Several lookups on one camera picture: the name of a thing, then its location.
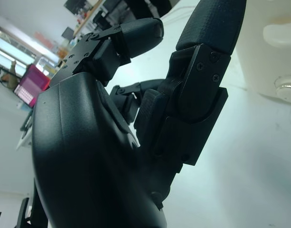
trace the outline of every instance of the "black metal bracket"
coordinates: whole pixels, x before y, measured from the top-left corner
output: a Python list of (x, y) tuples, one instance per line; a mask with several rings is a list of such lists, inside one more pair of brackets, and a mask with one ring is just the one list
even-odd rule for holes
[(124, 117), (127, 124), (134, 122), (138, 108), (141, 105), (144, 93), (148, 89), (157, 90), (163, 79), (149, 80), (135, 83), (130, 86), (114, 86), (110, 98)]
[(226, 102), (220, 82), (230, 56), (198, 45), (174, 52), (167, 78), (148, 90), (134, 127), (150, 170), (148, 192), (156, 206), (169, 193), (182, 165), (195, 165)]

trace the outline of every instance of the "white wall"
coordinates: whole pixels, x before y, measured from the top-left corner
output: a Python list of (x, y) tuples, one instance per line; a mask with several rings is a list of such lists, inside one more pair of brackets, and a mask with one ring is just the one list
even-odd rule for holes
[(0, 228), (15, 227), (24, 196), (0, 192)]
[(66, 0), (0, 0), (0, 16), (33, 37), (36, 31), (58, 43), (67, 27), (75, 28), (76, 17), (63, 5)]

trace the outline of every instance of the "screw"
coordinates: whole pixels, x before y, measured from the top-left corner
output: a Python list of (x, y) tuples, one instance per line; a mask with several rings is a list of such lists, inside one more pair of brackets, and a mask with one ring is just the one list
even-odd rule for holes
[(118, 89), (119, 94), (123, 94), (124, 92), (125, 92), (125, 89), (123, 89), (123, 88)]
[(197, 69), (197, 71), (202, 71), (203, 68), (204, 68), (204, 64), (203, 64), (202, 62), (197, 63), (197, 65), (196, 65), (196, 69)]
[(210, 61), (212, 63), (217, 62), (219, 60), (219, 58), (220, 58), (220, 54), (218, 52), (213, 51), (210, 55)]
[(96, 33), (96, 34), (93, 34), (90, 39), (94, 40), (94, 39), (97, 39), (99, 37), (99, 34)]
[(213, 75), (212, 81), (213, 82), (219, 82), (219, 75)]

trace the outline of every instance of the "black plastic casing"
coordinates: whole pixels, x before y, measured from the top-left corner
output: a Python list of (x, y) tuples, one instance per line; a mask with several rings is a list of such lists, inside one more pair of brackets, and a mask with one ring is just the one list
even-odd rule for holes
[(37, 187), (53, 227), (166, 227), (143, 186), (132, 133), (91, 74), (41, 93), (33, 129)]

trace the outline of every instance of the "white surface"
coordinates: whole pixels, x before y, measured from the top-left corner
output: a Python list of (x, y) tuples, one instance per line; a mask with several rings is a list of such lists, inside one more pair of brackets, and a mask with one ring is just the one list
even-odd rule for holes
[[(197, 3), (181, 0), (176, 8)], [(190, 13), (184, 8), (165, 17), (163, 42), (120, 67), (108, 92), (114, 85), (164, 78)], [(242, 40), (246, 48), (256, 42)], [(215, 128), (196, 166), (183, 167), (164, 201), (168, 228), (291, 228), (291, 105), (248, 86), (236, 52), (222, 85), (229, 98)]]
[(18, 110), (19, 98), (0, 83), (0, 191), (21, 194), (33, 191), (31, 149), (16, 146), (28, 112)]
[(247, 84), (278, 97), (274, 82), (291, 76), (291, 0), (247, 0), (237, 53)]
[(0, 192), (0, 228), (15, 227), (18, 221), (23, 195)]

